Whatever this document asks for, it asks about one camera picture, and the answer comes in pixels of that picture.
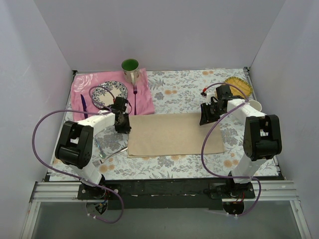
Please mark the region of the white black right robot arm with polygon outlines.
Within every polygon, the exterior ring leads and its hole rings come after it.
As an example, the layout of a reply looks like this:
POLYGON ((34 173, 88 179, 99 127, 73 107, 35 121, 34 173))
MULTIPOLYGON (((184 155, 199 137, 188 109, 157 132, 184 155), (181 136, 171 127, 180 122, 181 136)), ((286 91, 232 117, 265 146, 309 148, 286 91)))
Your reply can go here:
POLYGON ((273 159, 282 151, 280 121, 276 115, 266 115, 250 105, 248 96, 240 91, 231 92, 232 84, 216 83, 217 96, 209 95, 203 89, 201 95, 206 102, 201 104, 200 125, 212 123, 212 128, 228 115, 235 116, 244 125, 244 154, 221 185, 211 186, 208 193, 217 197, 228 195, 237 198, 253 189, 251 182, 255 173, 267 160, 273 159))

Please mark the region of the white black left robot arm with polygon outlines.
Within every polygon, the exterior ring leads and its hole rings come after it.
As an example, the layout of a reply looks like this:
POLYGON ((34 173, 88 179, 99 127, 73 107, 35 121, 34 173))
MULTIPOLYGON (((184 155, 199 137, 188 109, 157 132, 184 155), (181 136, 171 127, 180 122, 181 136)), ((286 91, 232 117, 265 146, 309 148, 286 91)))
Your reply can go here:
POLYGON ((130 133, 128 105, 127 99, 116 97, 110 111, 99 111, 97 115, 78 122, 66 121, 62 127, 55 157, 71 167, 84 184, 92 182, 89 193, 95 199, 105 196, 106 187, 101 184, 104 176, 91 160, 94 136, 112 126, 117 133, 130 133))

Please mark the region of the beige cloth napkin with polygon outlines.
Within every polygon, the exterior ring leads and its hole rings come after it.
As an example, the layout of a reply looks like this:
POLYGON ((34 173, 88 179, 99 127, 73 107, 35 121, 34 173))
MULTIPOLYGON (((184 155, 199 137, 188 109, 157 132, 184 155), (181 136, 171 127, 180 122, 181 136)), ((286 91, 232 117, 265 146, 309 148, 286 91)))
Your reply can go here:
POLYGON ((199 125, 200 113, 131 116, 129 157, 200 154, 212 123, 199 125))

